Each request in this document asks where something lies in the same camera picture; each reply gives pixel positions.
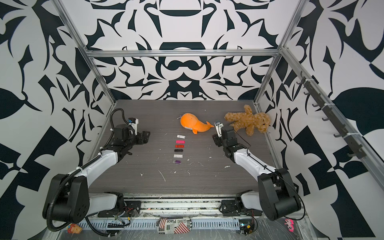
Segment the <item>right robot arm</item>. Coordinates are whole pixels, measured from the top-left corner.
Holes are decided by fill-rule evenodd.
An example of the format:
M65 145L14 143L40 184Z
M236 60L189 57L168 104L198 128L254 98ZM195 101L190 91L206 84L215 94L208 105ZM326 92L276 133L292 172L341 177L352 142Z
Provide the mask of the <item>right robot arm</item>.
M300 218L290 218L293 221L303 219L306 207L288 170L276 169L252 154L248 147L238 142L237 133L232 126L217 122L215 129L213 140L216 146L222 147L228 159L245 169L258 182L257 192L250 191L240 195L243 206L263 212L271 221L288 218L289 215L303 210Z

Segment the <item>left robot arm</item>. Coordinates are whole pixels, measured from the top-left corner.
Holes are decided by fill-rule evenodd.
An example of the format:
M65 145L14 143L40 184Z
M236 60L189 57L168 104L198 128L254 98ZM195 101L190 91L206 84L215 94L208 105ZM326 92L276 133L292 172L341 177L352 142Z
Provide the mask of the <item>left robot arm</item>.
M135 145L144 145L149 141L151 133L139 132L139 120L136 118L123 118L123 124L116 126L113 121L116 112L123 114L124 110L112 111L112 133L97 156L66 175L58 174L52 178L42 213L50 231L58 232L70 224L88 221L90 216L103 211L127 212L121 193L89 195L89 188L98 177L129 155Z

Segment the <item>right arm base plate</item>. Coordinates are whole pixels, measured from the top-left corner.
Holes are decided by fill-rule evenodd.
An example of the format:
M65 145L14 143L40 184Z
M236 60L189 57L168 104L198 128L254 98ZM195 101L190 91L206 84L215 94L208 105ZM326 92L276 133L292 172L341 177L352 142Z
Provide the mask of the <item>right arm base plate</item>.
M239 199L235 200L222 200L219 206L219 211L225 217L235 216L255 216L259 217L263 214L260 210L246 209Z

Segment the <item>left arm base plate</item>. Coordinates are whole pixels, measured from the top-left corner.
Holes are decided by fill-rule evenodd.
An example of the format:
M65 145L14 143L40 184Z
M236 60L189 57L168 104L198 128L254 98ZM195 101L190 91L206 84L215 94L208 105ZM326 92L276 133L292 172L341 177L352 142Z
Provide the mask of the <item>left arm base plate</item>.
M122 208L119 209L115 207L112 210L106 210L98 213L99 218L112 218L116 215L119 217L127 218L127 217L136 217L140 214L141 211L141 201L125 201Z

